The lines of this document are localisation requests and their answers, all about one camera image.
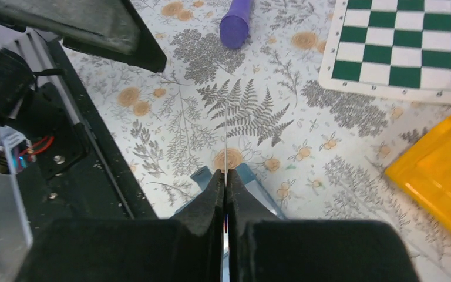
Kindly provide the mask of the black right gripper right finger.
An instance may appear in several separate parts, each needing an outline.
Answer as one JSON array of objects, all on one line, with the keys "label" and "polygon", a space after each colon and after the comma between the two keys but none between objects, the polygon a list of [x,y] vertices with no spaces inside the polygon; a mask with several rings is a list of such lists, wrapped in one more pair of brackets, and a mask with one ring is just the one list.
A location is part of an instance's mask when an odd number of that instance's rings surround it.
[{"label": "black right gripper right finger", "polygon": [[397,232],[377,220],[292,220],[272,214],[227,173],[231,281],[418,281]]}]

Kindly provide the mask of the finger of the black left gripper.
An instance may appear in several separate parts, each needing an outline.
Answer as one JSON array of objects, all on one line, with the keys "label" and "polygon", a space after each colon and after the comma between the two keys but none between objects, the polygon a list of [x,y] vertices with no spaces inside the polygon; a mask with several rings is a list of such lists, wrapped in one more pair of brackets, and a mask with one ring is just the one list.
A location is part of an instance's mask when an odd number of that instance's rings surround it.
[{"label": "finger of the black left gripper", "polygon": [[167,57],[130,1],[0,1],[0,23],[63,38],[65,47],[162,73]]}]

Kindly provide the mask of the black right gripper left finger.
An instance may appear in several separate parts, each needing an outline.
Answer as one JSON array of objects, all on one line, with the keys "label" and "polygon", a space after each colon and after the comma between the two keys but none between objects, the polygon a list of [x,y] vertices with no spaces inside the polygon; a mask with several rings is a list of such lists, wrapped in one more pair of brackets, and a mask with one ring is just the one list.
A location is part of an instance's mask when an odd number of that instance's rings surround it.
[{"label": "black right gripper left finger", "polygon": [[53,221],[16,281],[220,281],[224,173],[168,219]]}]

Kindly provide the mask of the blue leather card holder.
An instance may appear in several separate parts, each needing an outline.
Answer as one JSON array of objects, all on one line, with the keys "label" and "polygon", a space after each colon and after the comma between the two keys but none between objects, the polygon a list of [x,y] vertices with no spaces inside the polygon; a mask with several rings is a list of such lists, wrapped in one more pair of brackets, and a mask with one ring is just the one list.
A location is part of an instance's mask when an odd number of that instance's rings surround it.
[{"label": "blue leather card holder", "polygon": [[[261,202],[270,212],[275,214],[281,219],[285,219],[281,208],[277,205],[276,201],[267,192],[261,182],[257,179],[254,172],[246,163],[241,163],[235,168],[238,173],[242,183],[245,188],[259,201]],[[201,191],[204,191],[208,183],[212,178],[212,173],[207,166],[198,169],[193,173],[190,178],[198,184]]]}]

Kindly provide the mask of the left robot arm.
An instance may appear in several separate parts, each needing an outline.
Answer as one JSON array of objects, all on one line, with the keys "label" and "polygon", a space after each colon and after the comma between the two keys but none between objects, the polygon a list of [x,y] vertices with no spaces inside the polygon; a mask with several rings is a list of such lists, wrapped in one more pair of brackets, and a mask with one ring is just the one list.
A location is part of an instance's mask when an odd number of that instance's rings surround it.
[{"label": "left robot arm", "polygon": [[[65,46],[90,55],[164,71],[166,55],[130,1],[0,1],[0,24],[49,31]],[[38,85],[41,76],[61,76],[68,86],[75,76],[64,66],[33,70],[17,53],[0,49],[0,126],[9,126],[31,139],[47,137],[52,148],[41,148],[39,165],[50,179],[96,152],[107,160],[99,144],[87,139],[84,126],[73,123],[55,98],[59,88]]]}]

